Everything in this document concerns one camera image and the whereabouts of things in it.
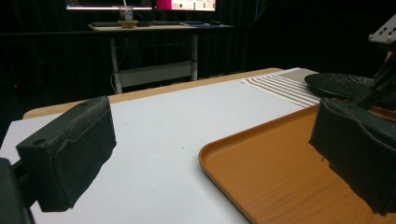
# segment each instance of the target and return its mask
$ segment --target orange tray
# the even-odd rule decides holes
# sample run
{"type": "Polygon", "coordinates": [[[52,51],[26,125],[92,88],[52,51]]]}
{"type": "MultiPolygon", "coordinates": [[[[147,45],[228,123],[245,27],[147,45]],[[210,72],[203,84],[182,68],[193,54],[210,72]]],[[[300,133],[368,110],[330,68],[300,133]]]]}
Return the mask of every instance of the orange tray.
{"type": "Polygon", "coordinates": [[[308,144],[318,106],[201,149],[202,169],[252,223],[396,223],[373,214],[308,144]]]}

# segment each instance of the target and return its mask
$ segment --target dark background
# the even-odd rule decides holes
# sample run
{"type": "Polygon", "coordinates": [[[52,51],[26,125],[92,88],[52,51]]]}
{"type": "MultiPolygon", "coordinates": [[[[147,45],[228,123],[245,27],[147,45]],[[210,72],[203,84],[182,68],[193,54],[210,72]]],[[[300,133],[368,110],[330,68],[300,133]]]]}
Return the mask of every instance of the dark background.
{"type": "MultiPolygon", "coordinates": [[[[266,67],[371,77],[386,52],[368,35],[394,15],[394,5],[390,0],[218,0],[216,12],[140,11],[134,19],[220,21],[249,28],[243,34],[200,35],[199,78],[266,67]],[[257,12],[262,14],[256,20],[257,12]]],[[[88,23],[118,16],[68,12],[63,0],[2,0],[0,33],[86,32],[88,23]]],[[[188,41],[187,35],[116,38],[120,69],[187,61],[188,41]]],[[[113,94],[111,74],[105,38],[0,41],[1,140],[10,121],[28,110],[113,94]]]]}

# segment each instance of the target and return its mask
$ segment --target black plate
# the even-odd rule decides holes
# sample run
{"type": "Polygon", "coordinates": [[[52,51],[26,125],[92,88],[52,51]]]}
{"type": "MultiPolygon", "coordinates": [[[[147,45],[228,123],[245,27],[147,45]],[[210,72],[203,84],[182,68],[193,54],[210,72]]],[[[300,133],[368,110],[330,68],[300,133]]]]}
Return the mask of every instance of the black plate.
{"type": "MultiPolygon", "coordinates": [[[[338,97],[354,100],[358,95],[367,91],[374,79],[371,77],[359,77],[348,74],[320,73],[305,77],[308,88],[324,97],[338,97]]],[[[396,94],[381,100],[378,106],[386,109],[396,109],[396,94]]]]}

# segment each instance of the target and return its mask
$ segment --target table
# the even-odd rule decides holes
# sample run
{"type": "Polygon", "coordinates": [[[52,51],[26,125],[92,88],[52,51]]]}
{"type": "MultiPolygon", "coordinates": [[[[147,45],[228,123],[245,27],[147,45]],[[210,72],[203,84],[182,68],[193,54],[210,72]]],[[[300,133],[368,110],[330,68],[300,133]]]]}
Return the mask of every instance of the table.
{"type": "MultiPolygon", "coordinates": [[[[302,109],[240,81],[268,73],[282,71],[270,68],[109,96],[118,138],[112,157],[72,210],[43,214],[35,204],[32,212],[37,223],[248,223],[202,172],[198,153],[212,141],[302,109]]],[[[24,120],[11,124],[0,156],[32,127],[39,128],[74,104],[26,113],[24,120]]],[[[274,192],[285,200],[263,211],[271,217],[270,223],[396,222],[395,214],[372,214],[326,161],[321,165],[320,170],[304,169],[321,184],[327,183],[326,187],[312,191],[313,182],[297,189],[298,194],[274,192]],[[326,204],[326,198],[334,195],[342,195],[339,202],[326,204]],[[306,210],[286,200],[295,197],[305,198],[305,204],[317,204],[318,209],[306,210]]],[[[279,178],[306,179],[291,173],[279,178]]],[[[285,188],[276,184],[276,180],[268,183],[271,189],[285,188]]]]}
{"type": "MultiPolygon", "coordinates": [[[[186,25],[161,25],[161,26],[153,25],[150,27],[135,27],[134,29],[124,29],[120,26],[94,27],[90,25],[90,28],[98,32],[114,32],[114,31],[120,31],[120,32],[148,31],[149,32],[149,31],[158,31],[158,30],[166,30],[172,32],[175,30],[199,29],[199,27],[186,26],[186,25]]],[[[148,82],[161,81],[171,78],[185,77],[186,74],[190,74],[192,81],[195,81],[198,78],[198,35],[191,36],[191,60],[188,62],[171,63],[171,64],[120,71],[118,67],[116,44],[114,38],[110,39],[110,52],[111,52],[111,60],[113,64],[115,88],[117,93],[122,93],[123,87],[145,84],[148,82]]]]}

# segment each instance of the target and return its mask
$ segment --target desk leg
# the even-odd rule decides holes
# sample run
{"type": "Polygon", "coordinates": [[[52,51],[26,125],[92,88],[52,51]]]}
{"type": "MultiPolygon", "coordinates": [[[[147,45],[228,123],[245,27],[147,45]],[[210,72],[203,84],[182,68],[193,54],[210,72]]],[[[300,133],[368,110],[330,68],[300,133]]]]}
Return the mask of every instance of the desk leg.
{"type": "Polygon", "coordinates": [[[192,36],[191,41],[191,81],[198,79],[198,35],[192,36]]]}
{"type": "Polygon", "coordinates": [[[114,39],[110,39],[110,52],[111,52],[111,62],[113,62],[113,74],[114,74],[114,83],[116,86],[116,92],[117,94],[120,94],[122,93],[122,87],[120,83],[119,65],[117,62],[116,43],[114,39]]]}

